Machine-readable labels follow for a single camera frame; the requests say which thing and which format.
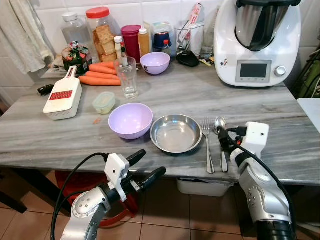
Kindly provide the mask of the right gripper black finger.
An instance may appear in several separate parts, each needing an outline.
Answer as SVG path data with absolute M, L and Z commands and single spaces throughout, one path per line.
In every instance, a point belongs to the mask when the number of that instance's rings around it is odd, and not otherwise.
M 217 126 L 215 128 L 217 133 L 218 140 L 220 142 L 221 151 L 223 153 L 230 153 L 231 151 L 231 138 L 227 132 L 227 129 L 224 126 Z

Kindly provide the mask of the steel fork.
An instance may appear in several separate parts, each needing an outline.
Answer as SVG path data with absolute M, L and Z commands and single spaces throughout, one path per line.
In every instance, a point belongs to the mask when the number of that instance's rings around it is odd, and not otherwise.
M 214 174 L 215 173 L 215 169 L 213 166 L 213 162 L 211 159 L 211 150 L 210 150 L 210 134 L 211 134 L 211 122 L 210 122 L 210 118 L 208 117 L 203 117 L 201 119 L 201 130 L 202 130 L 202 134 L 205 138 L 205 146 L 206 146 L 206 171 L 209 174 Z

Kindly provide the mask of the large lilac plastic bowl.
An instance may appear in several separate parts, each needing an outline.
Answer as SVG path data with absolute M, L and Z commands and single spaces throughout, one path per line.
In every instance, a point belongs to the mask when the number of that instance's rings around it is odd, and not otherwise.
M 109 115 L 108 124 L 118 137 L 134 140 L 145 135 L 154 121 L 153 110 L 143 103 L 125 103 Z

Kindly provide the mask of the white plastic tub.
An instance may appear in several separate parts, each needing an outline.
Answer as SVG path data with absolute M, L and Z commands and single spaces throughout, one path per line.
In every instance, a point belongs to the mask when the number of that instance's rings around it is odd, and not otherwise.
M 176 182 L 178 190 L 182 194 L 209 197 L 223 197 L 234 185 L 234 182 L 191 178 L 178 178 Z

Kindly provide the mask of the white side table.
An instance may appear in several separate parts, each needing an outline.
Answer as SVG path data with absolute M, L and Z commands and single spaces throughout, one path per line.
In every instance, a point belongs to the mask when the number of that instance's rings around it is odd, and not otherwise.
M 320 98 L 298 98 L 297 102 L 316 130 L 320 132 Z

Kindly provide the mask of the small black rounded object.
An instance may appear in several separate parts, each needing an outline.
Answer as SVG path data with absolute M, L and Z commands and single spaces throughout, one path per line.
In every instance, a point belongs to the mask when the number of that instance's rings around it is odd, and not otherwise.
M 176 55 L 176 60 L 179 64 L 188 67 L 196 67 L 201 63 L 199 58 L 190 50 L 178 53 Z

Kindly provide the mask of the white slicer with red label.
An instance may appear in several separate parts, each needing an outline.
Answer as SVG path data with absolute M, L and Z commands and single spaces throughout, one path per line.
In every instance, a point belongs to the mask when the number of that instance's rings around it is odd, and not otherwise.
M 58 80 L 48 97 L 42 113 L 53 121 L 76 116 L 82 98 L 82 83 L 76 77 L 78 67 L 73 65 L 64 78 Z

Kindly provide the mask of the small lilac plastic bowl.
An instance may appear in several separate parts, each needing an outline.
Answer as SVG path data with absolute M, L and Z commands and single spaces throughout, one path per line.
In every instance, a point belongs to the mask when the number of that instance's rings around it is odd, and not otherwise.
M 170 60 L 170 55 L 164 52 L 150 52 L 140 59 L 144 71 L 151 75 L 164 73 L 169 68 Z

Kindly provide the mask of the green bag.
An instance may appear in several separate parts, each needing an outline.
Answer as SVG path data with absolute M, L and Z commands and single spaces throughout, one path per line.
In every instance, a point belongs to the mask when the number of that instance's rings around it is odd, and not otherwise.
M 310 54 L 302 72 L 294 82 L 293 96 L 300 98 L 320 98 L 320 47 Z

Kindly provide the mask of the glass jar with packets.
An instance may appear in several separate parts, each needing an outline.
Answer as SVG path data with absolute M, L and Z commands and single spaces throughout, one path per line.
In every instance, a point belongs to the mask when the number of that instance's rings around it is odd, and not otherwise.
M 186 51 L 194 53 L 197 57 L 201 54 L 204 25 L 205 9 L 198 2 L 190 10 L 187 20 L 179 23 L 178 27 L 175 28 L 177 55 Z

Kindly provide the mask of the small white-capped seasoning bottle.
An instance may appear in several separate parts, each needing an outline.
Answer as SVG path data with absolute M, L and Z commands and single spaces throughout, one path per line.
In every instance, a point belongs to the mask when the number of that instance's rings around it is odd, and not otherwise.
M 116 59 L 119 60 L 122 58 L 122 44 L 123 44 L 123 38 L 122 36 L 115 36 L 114 37 L 114 49 L 116 53 Z

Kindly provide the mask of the dark red canister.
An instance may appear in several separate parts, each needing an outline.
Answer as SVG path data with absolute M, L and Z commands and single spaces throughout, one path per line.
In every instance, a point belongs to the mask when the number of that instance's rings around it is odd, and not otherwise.
M 121 36 L 126 48 L 126 55 L 132 57 L 136 62 L 140 61 L 140 47 L 138 43 L 138 33 L 142 29 L 141 25 L 126 25 L 121 28 Z

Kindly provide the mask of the clear jar with blue contents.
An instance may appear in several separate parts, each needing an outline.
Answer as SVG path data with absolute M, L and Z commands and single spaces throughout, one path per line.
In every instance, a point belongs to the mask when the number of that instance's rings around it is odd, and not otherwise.
M 169 22 L 151 23 L 151 43 L 154 52 L 166 51 L 167 54 L 173 55 L 173 43 L 175 34 L 173 25 Z

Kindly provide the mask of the red-lidded cracker jar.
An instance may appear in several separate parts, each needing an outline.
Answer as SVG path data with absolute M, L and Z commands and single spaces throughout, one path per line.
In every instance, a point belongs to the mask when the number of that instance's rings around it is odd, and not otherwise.
M 97 63 L 112 62 L 117 59 L 115 35 L 111 27 L 114 26 L 108 7 L 93 7 L 86 10 L 86 18 L 93 35 L 93 45 L 96 49 Z

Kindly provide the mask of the white hanging towel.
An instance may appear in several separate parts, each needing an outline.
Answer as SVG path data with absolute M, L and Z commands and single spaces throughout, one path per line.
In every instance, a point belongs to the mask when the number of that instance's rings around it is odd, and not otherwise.
M 55 59 L 29 0 L 0 0 L 0 45 L 21 73 L 36 73 Z

